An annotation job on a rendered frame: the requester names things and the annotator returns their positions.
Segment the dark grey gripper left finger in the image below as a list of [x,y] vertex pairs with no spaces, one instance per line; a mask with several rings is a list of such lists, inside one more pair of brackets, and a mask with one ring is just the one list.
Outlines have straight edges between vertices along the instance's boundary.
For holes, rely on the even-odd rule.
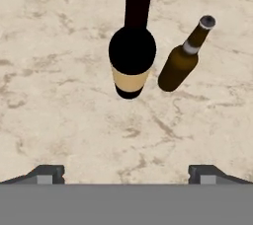
[[63,165],[39,165],[26,175],[1,182],[1,185],[64,185],[64,173]]

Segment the brown glass beer bottle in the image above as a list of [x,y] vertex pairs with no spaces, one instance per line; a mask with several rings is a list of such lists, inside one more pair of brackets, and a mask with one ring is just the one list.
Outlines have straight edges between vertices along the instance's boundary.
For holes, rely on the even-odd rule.
[[198,53],[214,26],[213,16],[202,16],[184,43],[172,49],[158,76],[158,86],[161,90],[175,91],[194,70],[199,61]]

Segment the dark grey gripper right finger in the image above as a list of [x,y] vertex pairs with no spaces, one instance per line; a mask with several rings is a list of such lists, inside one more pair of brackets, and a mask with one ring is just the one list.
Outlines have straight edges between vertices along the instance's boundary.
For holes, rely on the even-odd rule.
[[227,175],[214,165],[190,165],[188,169],[190,185],[232,185],[248,184],[248,181]]

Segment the black wine bottle tan label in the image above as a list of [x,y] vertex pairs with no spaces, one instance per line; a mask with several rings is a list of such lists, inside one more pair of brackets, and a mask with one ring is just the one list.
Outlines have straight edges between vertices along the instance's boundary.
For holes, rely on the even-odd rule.
[[147,29],[150,0],[126,0],[125,24],[111,38],[109,58],[119,96],[131,100],[144,87],[156,54]]

